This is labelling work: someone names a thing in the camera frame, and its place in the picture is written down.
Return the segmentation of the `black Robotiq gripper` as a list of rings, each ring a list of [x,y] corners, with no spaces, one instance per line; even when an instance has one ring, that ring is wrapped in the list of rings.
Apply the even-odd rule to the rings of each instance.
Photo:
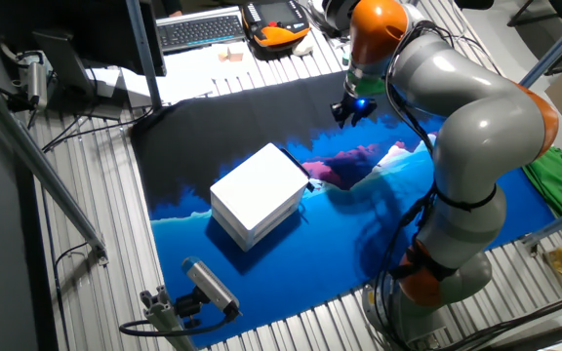
[[[377,108],[377,102],[373,98],[344,96],[341,103],[332,105],[332,114],[336,123],[342,129],[347,116],[353,115],[351,125],[355,127],[364,116],[369,116]]]

